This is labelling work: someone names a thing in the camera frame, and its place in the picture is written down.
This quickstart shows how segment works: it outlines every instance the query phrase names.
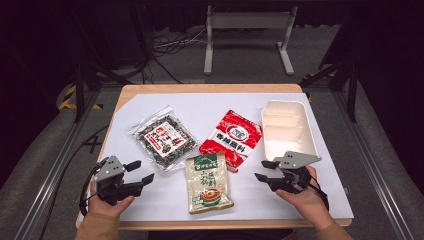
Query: plastic bag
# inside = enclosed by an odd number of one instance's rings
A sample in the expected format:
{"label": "plastic bag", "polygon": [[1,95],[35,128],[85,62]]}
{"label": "plastic bag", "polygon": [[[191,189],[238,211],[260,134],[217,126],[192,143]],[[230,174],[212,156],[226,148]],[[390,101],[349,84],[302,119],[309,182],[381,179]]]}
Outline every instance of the plastic bag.
{"label": "plastic bag", "polygon": [[170,106],[144,119],[130,134],[163,171],[173,169],[199,146]]}

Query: white plastic container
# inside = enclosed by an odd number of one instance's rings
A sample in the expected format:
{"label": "white plastic container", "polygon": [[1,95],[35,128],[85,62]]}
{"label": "white plastic container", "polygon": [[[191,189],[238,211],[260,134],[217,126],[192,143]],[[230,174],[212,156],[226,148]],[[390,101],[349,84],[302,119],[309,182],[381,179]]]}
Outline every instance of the white plastic container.
{"label": "white plastic container", "polygon": [[280,161],[286,151],[317,155],[308,116],[300,102],[269,101],[262,110],[262,128],[268,161]]}

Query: black mechanical device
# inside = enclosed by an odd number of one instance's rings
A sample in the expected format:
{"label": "black mechanical device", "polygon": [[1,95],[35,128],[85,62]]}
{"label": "black mechanical device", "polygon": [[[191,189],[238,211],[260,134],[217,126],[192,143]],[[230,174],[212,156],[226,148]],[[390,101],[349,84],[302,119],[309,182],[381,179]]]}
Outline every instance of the black mechanical device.
{"label": "black mechanical device", "polygon": [[131,172],[141,166],[141,161],[135,161],[130,164],[122,164],[114,155],[106,157],[97,163],[91,170],[80,195],[80,211],[85,216],[87,214],[86,191],[90,184],[92,176],[94,176],[95,193],[101,200],[115,205],[118,201],[128,196],[139,197],[143,187],[153,181],[154,173],[141,179],[140,182],[124,184],[122,179],[125,171]]}
{"label": "black mechanical device", "polygon": [[[277,191],[277,189],[282,189],[293,194],[299,194],[308,187],[311,187],[317,191],[317,194],[322,198],[327,209],[329,209],[327,194],[321,190],[316,179],[311,176],[308,169],[305,167],[306,165],[320,160],[320,156],[287,151],[283,157],[276,157],[274,161],[262,161],[263,167],[268,169],[278,168],[283,173],[283,177],[269,178],[259,173],[255,173],[255,176],[258,181],[267,183],[274,192]],[[318,187],[310,183],[312,179],[317,183]]]}

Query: hand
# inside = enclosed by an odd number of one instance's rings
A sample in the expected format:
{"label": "hand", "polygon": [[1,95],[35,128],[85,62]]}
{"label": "hand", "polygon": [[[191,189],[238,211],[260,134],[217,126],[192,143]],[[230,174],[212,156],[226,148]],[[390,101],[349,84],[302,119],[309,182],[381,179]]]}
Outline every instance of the hand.
{"label": "hand", "polygon": [[[90,183],[90,191],[94,193],[93,182]],[[127,209],[134,201],[134,196],[128,196],[118,204],[112,206],[109,203],[102,201],[97,195],[88,200],[88,211],[92,213],[102,214],[110,217],[119,218],[121,213]]]}
{"label": "hand", "polygon": [[[306,168],[311,176],[317,179],[315,168],[311,166],[306,166]],[[311,184],[318,187],[318,184],[313,179],[311,179]],[[282,199],[293,204],[297,211],[314,225],[316,231],[323,230],[335,223],[321,197],[314,189],[308,187],[299,194],[292,194],[278,189],[276,193]]]}

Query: red food package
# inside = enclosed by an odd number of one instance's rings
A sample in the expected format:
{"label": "red food package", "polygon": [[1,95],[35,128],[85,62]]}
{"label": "red food package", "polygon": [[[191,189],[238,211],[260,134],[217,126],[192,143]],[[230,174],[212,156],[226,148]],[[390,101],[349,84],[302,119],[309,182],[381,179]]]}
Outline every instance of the red food package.
{"label": "red food package", "polygon": [[200,146],[202,154],[225,153],[228,170],[237,172],[262,137],[262,129],[230,110]]}

